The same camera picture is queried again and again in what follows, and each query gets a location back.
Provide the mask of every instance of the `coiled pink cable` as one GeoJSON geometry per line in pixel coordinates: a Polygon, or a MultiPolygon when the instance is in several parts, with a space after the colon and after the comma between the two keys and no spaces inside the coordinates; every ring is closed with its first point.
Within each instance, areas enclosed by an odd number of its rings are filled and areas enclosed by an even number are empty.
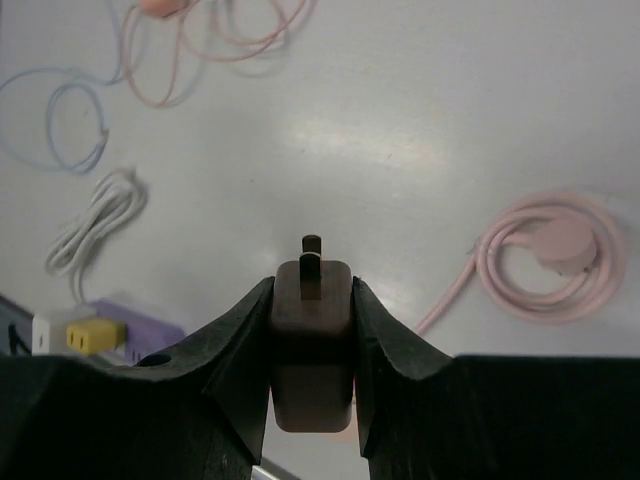
{"type": "Polygon", "coordinates": [[[178,19],[178,25],[176,30],[176,39],[173,47],[173,60],[171,66],[171,74],[169,77],[169,86],[164,96],[160,100],[154,100],[149,98],[137,85],[134,75],[133,67],[130,60],[131,39],[134,35],[134,30],[137,23],[132,21],[134,14],[140,12],[140,7],[137,5],[132,6],[127,11],[124,20],[122,22],[122,70],[124,78],[127,80],[129,87],[133,94],[146,106],[152,108],[168,108],[171,107],[174,102],[172,100],[173,92],[176,87],[178,78],[178,68],[180,65],[180,53],[184,46],[187,51],[195,55],[201,60],[209,62],[231,63],[248,60],[256,57],[261,53],[267,51],[291,26],[293,21],[300,15],[304,9],[307,0],[299,0],[298,5],[294,9],[293,13],[287,16],[279,0],[268,0],[269,4],[273,8],[276,16],[278,17],[277,27],[268,35],[259,39],[238,39],[227,33],[220,25],[220,20],[215,9],[211,9],[210,26],[211,29],[216,31],[218,35],[227,43],[235,45],[236,47],[250,48],[252,50],[246,51],[236,56],[222,56],[222,55],[210,55],[198,50],[193,43],[189,40],[185,31],[185,23],[189,18],[189,15],[194,11],[194,8],[201,3],[201,0],[193,0],[183,10],[177,12],[175,16],[178,19]]]}
{"type": "Polygon", "coordinates": [[[611,299],[622,283],[626,265],[624,235],[606,210],[569,192],[529,195],[498,215],[480,237],[458,279],[414,330],[424,334],[451,306],[474,272],[489,296],[508,312],[538,324],[570,323],[611,299]],[[525,227],[563,218],[590,226],[597,246],[593,264],[553,293],[527,293],[510,285],[500,269],[499,250],[507,245],[530,247],[531,229],[525,227]]]}

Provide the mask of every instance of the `yellow plug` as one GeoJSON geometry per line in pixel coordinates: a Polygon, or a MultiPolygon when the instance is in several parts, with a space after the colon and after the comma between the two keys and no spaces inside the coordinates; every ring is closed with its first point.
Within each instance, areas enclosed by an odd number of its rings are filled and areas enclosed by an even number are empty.
{"type": "Polygon", "coordinates": [[[85,355],[116,348],[126,340],[127,328],[106,318],[92,318],[67,327],[67,346],[85,355]]]}

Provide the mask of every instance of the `coiled white cable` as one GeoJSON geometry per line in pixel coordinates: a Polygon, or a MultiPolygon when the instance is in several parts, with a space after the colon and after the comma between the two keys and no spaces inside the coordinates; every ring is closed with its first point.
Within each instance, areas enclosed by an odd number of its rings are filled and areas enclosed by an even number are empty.
{"type": "Polygon", "coordinates": [[[115,170],[98,182],[87,210],[54,240],[45,269],[50,275],[69,276],[71,294],[77,303],[85,302],[82,276],[98,242],[136,218],[146,202],[146,189],[135,172],[115,170]]]}

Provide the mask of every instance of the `purple object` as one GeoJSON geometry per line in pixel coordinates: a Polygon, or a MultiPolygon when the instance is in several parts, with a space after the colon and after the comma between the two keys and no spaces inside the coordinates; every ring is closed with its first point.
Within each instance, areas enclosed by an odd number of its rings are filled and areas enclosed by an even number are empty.
{"type": "Polygon", "coordinates": [[[182,340],[184,330],[155,318],[135,312],[107,300],[92,302],[98,316],[127,325],[125,359],[138,363],[144,357],[170,347],[182,340]]]}

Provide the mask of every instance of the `light blue cable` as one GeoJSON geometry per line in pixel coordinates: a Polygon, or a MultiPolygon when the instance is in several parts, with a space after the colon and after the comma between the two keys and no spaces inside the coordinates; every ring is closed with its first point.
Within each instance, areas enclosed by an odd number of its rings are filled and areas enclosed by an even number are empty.
{"type": "Polygon", "coordinates": [[[7,88],[9,85],[14,83],[15,81],[32,76],[32,75],[43,75],[43,74],[58,74],[58,75],[68,75],[73,77],[67,83],[64,83],[60,87],[58,87],[51,94],[49,98],[49,102],[47,104],[47,110],[45,114],[45,129],[47,134],[47,146],[49,148],[49,152],[51,156],[57,163],[56,166],[47,166],[39,163],[37,161],[31,160],[20,152],[15,150],[4,138],[2,130],[0,129],[0,148],[4,149],[10,157],[20,163],[24,163],[33,168],[37,168],[39,170],[47,171],[47,172],[59,172],[65,171],[77,175],[86,174],[90,172],[96,164],[102,158],[102,154],[104,153],[104,149],[106,147],[107,138],[109,135],[109,130],[105,126],[105,118],[104,118],[104,108],[102,107],[102,103],[98,98],[98,94],[96,90],[91,85],[98,85],[102,87],[109,87],[121,82],[124,77],[122,74],[122,34],[120,30],[120,19],[118,18],[118,14],[116,12],[116,7],[114,0],[103,0],[107,6],[109,11],[109,17],[111,18],[111,22],[113,24],[114,33],[116,36],[116,47],[117,47],[117,65],[114,74],[108,80],[103,80],[91,73],[85,72],[77,67],[70,68],[62,68],[62,67],[42,67],[42,68],[33,68],[30,70],[25,70],[24,72],[18,73],[13,77],[9,78],[2,85],[0,85],[0,94],[7,88]],[[80,160],[76,163],[70,163],[65,161],[60,155],[55,142],[53,140],[53,118],[55,113],[56,105],[60,98],[66,94],[74,90],[81,90],[84,92],[91,101],[91,104],[94,107],[96,113],[96,119],[98,120],[98,135],[100,136],[100,140],[93,147],[93,150],[89,155],[87,155],[83,160],[80,160]]]}

